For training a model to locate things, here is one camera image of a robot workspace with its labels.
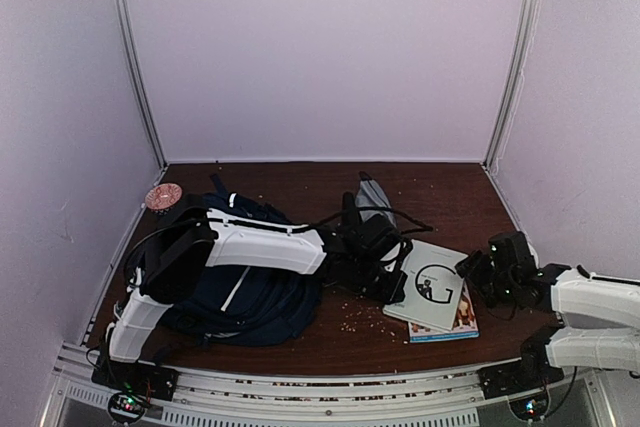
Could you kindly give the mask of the white Great Gatsby book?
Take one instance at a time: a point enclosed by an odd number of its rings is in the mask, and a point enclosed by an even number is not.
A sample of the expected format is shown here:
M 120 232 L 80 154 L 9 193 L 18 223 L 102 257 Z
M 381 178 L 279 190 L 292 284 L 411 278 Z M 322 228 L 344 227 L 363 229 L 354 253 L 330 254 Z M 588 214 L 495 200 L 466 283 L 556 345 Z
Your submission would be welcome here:
M 415 240 L 403 261 L 407 279 L 403 301 L 386 305 L 384 315 L 423 327 L 450 331 L 461 299 L 463 278 L 455 265 L 465 253 Z

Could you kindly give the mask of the grey fabric pouch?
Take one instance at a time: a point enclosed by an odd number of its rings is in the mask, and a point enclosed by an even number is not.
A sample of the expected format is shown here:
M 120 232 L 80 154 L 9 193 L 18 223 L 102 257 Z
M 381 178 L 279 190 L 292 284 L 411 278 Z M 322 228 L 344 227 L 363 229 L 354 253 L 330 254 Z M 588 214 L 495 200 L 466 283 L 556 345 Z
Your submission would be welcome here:
M 355 196 L 355 205 L 363 222 L 376 214 L 385 217 L 394 227 L 395 215 L 390 211 L 391 203 L 380 184 L 364 171 L 359 172 L 359 190 Z

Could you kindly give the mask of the navy blue student backpack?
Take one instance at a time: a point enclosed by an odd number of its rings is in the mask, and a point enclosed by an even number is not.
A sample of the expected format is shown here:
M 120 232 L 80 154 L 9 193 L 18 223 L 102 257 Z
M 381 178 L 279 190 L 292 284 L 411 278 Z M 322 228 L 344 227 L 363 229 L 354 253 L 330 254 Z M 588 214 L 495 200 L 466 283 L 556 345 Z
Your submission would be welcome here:
M 245 197 L 231 206 L 230 192 L 217 176 L 212 179 L 215 192 L 181 199 L 145 249 L 141 292 L 168 307 L 158 325 L 198 345 L 265 347 L 299 337 L 314 320 L 320 279 L 250 265 L 209 267 L 206 262 L 219 236 L 201 221 L 208 208 L 281 225 L 289 219 Z

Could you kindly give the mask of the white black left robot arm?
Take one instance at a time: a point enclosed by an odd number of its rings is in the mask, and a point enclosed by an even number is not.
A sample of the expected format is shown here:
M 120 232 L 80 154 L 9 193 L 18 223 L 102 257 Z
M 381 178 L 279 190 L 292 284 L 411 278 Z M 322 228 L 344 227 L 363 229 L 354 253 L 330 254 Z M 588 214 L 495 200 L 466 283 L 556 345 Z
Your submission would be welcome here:
M 123 391 L 137 389 L 144 371 L 136 361 L 158 325 L 203 344 L 296 338 L 314 321 L 325 282 L 401 301 L 413 245 L 389 213 L 345 201 L 316 224 L 294 225 L 182 199 L 125 259 L 127 296 L 106 332 L 106 376 Z

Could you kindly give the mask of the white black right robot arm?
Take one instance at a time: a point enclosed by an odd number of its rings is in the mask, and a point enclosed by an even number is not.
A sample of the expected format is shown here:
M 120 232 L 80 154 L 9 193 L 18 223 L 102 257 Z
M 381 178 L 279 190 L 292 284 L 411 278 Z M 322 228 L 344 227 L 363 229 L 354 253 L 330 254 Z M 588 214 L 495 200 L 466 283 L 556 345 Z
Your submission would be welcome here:
M 523 342 L 512 368 L 487 380 L 530 389 L 562 377 L 566 367 L 639 372 L 639 283 L 599 275 L 583 266 L 541 266 L 520 231 L 491 237 L 455 266 L 487 307 L 509 305 L 555 315 Z

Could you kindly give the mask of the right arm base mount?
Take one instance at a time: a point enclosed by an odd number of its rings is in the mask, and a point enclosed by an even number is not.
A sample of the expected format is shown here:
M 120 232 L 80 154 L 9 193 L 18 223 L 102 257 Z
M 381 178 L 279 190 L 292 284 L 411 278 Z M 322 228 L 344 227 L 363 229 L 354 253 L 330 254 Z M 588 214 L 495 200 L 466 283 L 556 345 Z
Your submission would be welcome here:
M 546 347 L 539 342 L 525 343 L 519 360 L 477 371 L 484 398 L 515 397 L 509 400 L 511 413 L 529 424 L 544 422 L 564 405 L 577 373 L 574 367 L 565 393 L 560 400 L 554 401 L 549 387 L 565 378 L 564 370 L 550 364 Z

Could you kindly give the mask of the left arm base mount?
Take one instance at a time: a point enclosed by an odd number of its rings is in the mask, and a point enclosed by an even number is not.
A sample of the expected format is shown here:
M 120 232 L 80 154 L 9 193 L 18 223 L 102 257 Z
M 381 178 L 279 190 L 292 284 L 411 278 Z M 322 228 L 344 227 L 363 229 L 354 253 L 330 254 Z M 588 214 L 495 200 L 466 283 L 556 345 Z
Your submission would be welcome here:
M 93 364 L 93 383 L 113 390 L 107 413 L 121 426 L 140 421 L 153 408 L 153 401 L 171 401 L 179 372 L 146 363 L 122 363 L 100 353 Z

